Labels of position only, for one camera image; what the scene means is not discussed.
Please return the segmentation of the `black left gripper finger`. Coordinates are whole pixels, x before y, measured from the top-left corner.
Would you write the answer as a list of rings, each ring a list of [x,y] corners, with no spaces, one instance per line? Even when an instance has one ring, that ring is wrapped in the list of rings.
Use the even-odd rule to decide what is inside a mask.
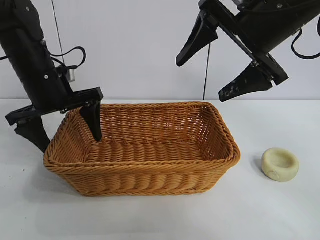
[[[41,116],[19,121],[14,131],[17,135],[33,143],[43,153],[51,142],[44,128]]]
[[[102,139],[100,109],[100,101],[95,101],[90,105],[86,105],[80,109],[80,115],[88,125],[91,134],[96,142],[99,142]]]

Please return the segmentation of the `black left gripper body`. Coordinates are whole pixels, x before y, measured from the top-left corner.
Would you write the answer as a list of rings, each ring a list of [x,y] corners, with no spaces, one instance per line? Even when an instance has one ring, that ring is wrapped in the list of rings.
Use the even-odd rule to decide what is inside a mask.
[[[5,117],[11,126],[23,119],[76,109],[103,98],[99,87],[72,91],[66,77],[58,73],[46,47],[22,29],[5,32],[4,51],[32,103]]]

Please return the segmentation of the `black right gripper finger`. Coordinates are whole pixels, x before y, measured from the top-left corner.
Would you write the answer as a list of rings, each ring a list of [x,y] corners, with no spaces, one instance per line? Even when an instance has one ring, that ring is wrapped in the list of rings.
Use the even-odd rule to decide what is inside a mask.
[[[250,93],[268,91],[273,87],[273,74],[262,64],[251,62],[245,70],[219,92],[219,100],[226,102]]]
[[[176,57],[176,65],[183,66],[195,54],[218,39],[218,22],[206,11],[200,11],[191,34]]]

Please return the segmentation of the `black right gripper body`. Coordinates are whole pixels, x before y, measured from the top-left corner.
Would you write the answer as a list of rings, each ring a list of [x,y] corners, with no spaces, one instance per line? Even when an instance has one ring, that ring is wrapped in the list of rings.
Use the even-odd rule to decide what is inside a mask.
[[[272,74],[280,85],[289,77],[270,52],[320,14],[318,0],[243,0],[233,15],[219,0],[202,0],[199,9],[208,12],[219,27],[243,49],[255,65]]]

